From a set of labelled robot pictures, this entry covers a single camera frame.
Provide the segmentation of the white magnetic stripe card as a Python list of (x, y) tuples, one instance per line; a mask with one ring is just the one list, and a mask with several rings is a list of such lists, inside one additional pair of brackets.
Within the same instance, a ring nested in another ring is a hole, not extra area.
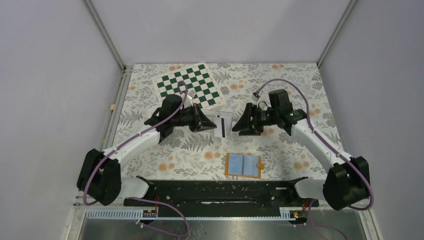
[(213, 130), (213, 135), (218, 138), (227, 138), (231, 135), (232, 117), (217, 115), (213, 118), (216, 128)]

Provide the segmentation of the clear plastic box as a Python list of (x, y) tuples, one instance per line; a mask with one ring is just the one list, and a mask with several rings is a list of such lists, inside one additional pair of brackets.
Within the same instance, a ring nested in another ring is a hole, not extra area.
[(216, 128), (206, 130), (205, 133), (220, 138), (226, 138), (232, 134), (234, 116), (232, 112), (209, 109), (202, 109), (202, 112), (216, 125)]

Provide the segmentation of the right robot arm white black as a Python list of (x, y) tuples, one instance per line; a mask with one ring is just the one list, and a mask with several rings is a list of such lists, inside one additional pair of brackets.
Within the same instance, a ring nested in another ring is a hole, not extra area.
[(306, 199), (324, 200), (338, 211), (371, 198), (369, 164), (363, 157), (353, 157), (330, 142), (308, 120), (306, 112), (293, 108), (286, 90), (273, 90), (268, 97), (270, 107), (267, 109), (247, 103), (232, 131), (240, 136), (259, 136), (265, 126), (276, 125), (303, 144), (320, 162), (326, 178), (294, 180), (293, 188), (286, 193), (291, 205), (299, 206)]

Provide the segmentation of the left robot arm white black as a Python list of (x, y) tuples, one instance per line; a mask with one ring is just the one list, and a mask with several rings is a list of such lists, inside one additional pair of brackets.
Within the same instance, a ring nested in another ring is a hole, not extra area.
[(84, 159), (76, 186), (83, 192), (86, 206), (100, 203), (107, 206), (118, 198), (136, 198), (148, 206), (155, 192), (143, 177), (122, 177), (122, 169), (148, 148), (165, 140), (176, 127), (192, 132), (213, 130), (217, 126), (186, 94), (165, 97), (161, 107), (146, 120), (141, 129), (121, 143), (105, 150), (90, 150)]

